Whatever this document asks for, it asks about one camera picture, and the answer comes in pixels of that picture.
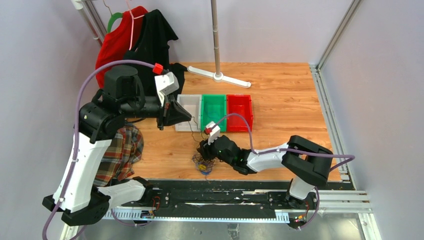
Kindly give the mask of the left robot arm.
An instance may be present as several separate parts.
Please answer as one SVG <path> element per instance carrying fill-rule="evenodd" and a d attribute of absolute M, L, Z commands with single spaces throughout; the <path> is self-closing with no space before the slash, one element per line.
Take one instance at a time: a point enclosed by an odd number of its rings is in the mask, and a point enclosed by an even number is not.
<path fill-rule="evenodd" d="M 145 94 L 135 67 L 119 64 L 104 74 L 103 87 L 91 102 L 76 105 L 73 149 L 65 174 L 56 192 L 42 201 L 52 213 L 61 212 L 67 225 L 93 225 L 110 209 L 129 202 L 142 207 L 152 203 L 152 186 L 141 177 L 112 186 L 94 185 L 107 148 L 128 118 L 154 118 L 160 130 L 192 118 L 176 100 L 175 93 L 180 87 L 177 77 L 158 65 L 151 69 L 154 96 Z"/>

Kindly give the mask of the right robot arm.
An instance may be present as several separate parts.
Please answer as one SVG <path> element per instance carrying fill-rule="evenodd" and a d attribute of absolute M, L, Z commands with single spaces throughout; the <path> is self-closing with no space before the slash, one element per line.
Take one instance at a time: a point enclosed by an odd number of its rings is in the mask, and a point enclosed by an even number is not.
<path fill-rule="evenodd" d="M 315 187 L 327 184 L 334 158 L 329 149 L 299 135 L 291 136 L 287 143 L 264 150 L 240 148 L 222 135 L 212 142 L 201 141 L 197 152 L 204 160 L 218 159 L 242 175 L 287 168 L 295 177 L 290 181 L 285 201 L 294 209 L 306 202 Z"/>

